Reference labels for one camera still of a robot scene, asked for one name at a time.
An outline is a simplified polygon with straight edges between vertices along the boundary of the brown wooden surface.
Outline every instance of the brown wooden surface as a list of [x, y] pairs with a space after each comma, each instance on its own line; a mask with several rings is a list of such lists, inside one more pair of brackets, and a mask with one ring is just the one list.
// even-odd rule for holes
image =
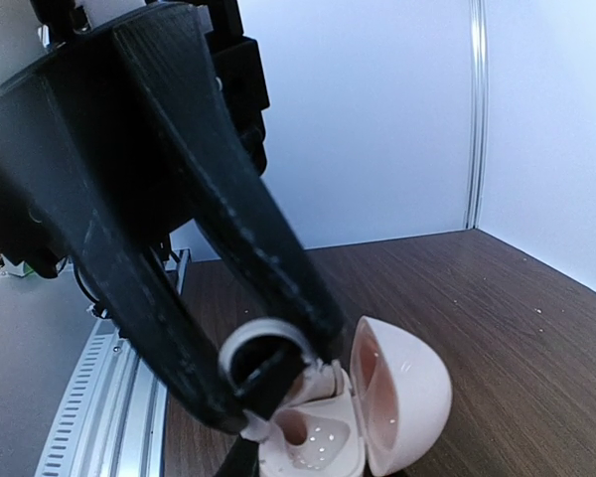
[[[396, 324], [444, 359], [454, 401], [409, 476], [596, 476], [596, 294], [476, 231], [313, 250], [349, 317]], [[185, 298], [217, 342], [259, 316], [219, 262], [193, 264]], [[231, 438], [171, 400], [165, 476], [211, 476]]]

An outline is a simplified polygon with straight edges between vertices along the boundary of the earbud case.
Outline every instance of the earbud case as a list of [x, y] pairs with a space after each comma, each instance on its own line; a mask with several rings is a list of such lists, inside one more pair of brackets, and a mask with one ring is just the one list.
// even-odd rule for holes
[[258, 450], [261, 477], [380, 477], [419, 459], [439, 437], [452, 400], [448, 371], [423, 341], [361, 318], [350, 375], [321, 373], [311, 389], [336, 395], [291, 399], [271, 419]]

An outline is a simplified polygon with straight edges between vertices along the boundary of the white backdrop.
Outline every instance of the white backdrop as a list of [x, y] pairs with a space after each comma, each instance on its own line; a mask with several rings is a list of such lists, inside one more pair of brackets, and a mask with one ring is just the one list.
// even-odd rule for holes
[[596, 290], [596, 0], [489, 0], [480, 226]]
[[[264, 180], [308, 247], [459, 230], [470, 7], [462, 0], [241, 0], [272, 106]], [[173, 234], [213, 253], [192, 225]]]

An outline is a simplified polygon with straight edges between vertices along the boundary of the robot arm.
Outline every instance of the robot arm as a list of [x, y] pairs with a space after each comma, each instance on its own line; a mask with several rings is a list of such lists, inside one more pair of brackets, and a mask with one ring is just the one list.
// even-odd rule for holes
[[[269, 316], [324, 362], [339, 354], [342, 313], [259, 178], [268, 99], [235, 1], [199, 2], [208, 33], [186, 3], [124, 0], [110, 18], [99, 1], [13, 3], [27, 25], [32, 6], [51, 39], [0, 67], [0, 251], [49, 278], [70, 255], [205, 425], [239, 433], [247, 411], [269, 418], [304, 369], [303, 352], [282, 338], [251, 340], [233, 354], [230, 376], [220, 372], [217, 349], [154, 252], [196, 219]], [[84, 11], [97, 20], [84, 25]]]

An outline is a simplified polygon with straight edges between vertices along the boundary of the earbud case lid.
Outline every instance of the earbud case lid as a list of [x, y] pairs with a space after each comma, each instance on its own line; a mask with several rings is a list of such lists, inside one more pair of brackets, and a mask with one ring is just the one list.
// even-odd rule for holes
[[437, 440], [450, 411], [450, 378], [419, 338], [364, 316], [351, 377], [337, 369], [336, 396], [337, 373], [319, 373], [272, 418], [271, 435], [259, 448], [261, 477], [361, 477], [366, 461], [381, 477], [412, 464]]
[[401, 328], [364, 316], [350, 371], [373, 475], [397, 472], [425, 454], [441, 434], [452, 402], [450, 377], [437, 353]]

